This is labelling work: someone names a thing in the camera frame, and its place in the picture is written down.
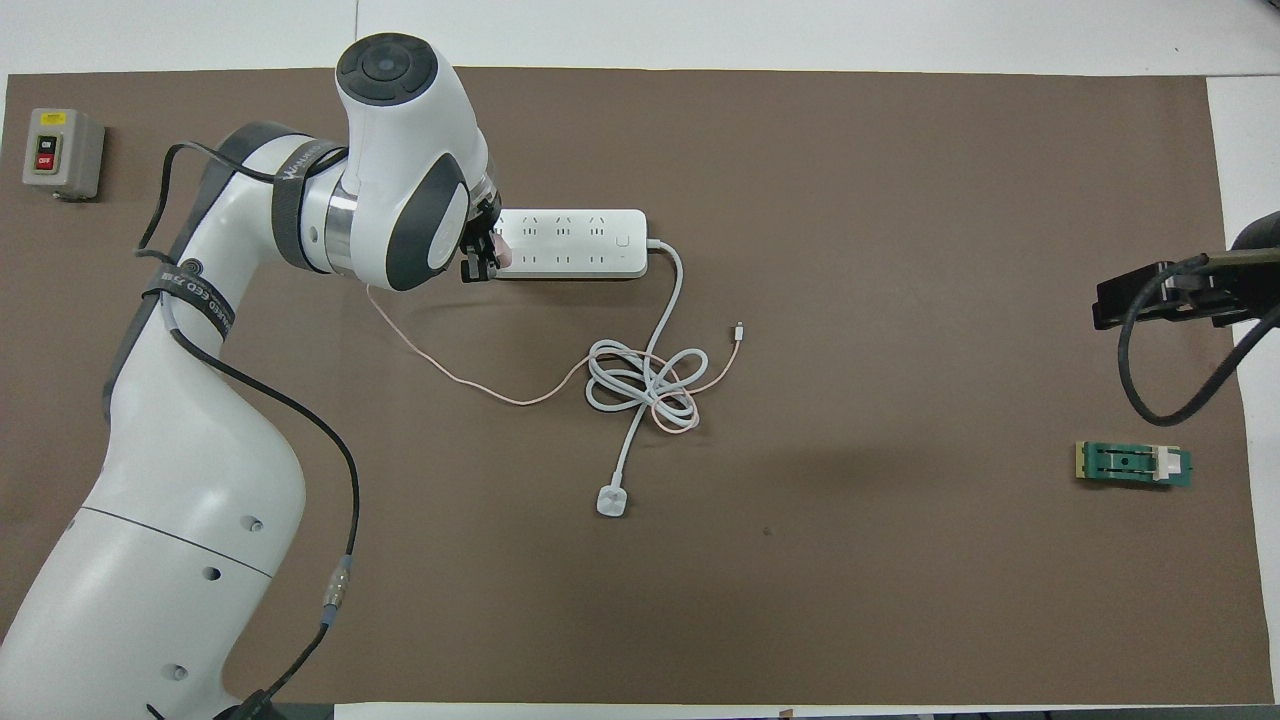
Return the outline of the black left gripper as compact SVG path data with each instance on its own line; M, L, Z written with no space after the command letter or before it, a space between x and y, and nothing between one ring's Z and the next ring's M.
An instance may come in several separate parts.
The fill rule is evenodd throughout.
M500 250L500 232L495 228L500 219L500 192L484 193L472 201L465 225L465 237L474 238L486 234L492 251ZM462 282L479 283L497 278L498 261L490 258L467 255L462 260Z

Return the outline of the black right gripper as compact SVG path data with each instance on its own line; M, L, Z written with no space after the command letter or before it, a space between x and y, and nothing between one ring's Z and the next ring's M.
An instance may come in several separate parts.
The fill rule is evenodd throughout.
M1135 270L1116 275L1096 286L1094 329L1106 331L1121 325L1124 316L1148 281L1171 263L1151 263ZM1245 300L1235 292L1233 272L1181 273L1160 286L1147 299L1135 315L1138 322L1166 319L1192 322L1207 319L1215 328L1234 325L1251 319ZM1175 307L1171 310L1171 291Z

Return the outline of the white power strip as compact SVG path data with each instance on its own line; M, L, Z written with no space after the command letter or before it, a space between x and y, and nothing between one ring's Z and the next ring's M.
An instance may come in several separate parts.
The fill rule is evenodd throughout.
M646 217L637 209L517 209L497 224L509 249L500 281L635 279L648 269Z

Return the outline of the grey on-off button box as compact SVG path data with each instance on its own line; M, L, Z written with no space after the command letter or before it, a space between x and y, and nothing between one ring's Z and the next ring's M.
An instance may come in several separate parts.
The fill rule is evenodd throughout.
M99 196L105 128L87 113L36 108L29 114L22 182L69 202Z

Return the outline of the brown table mat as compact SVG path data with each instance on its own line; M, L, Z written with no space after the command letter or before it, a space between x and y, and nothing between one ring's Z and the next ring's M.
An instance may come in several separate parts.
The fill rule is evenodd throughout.
M511 407L351 279L262 266L227 360L357 459L355 583L284 701L1267 703L1235 384L1143 423L1094 287L1224 242L1190 77L465 68L516 208L639 208L700 425ZM1190 487L1076 479L1174 445Z

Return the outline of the green knife switch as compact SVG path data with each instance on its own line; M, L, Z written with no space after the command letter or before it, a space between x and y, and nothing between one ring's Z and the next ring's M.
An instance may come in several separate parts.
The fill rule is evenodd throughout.
M1190 487L1192 455L1174 445L1126 445L1078 441L1074 445L1076 479Z

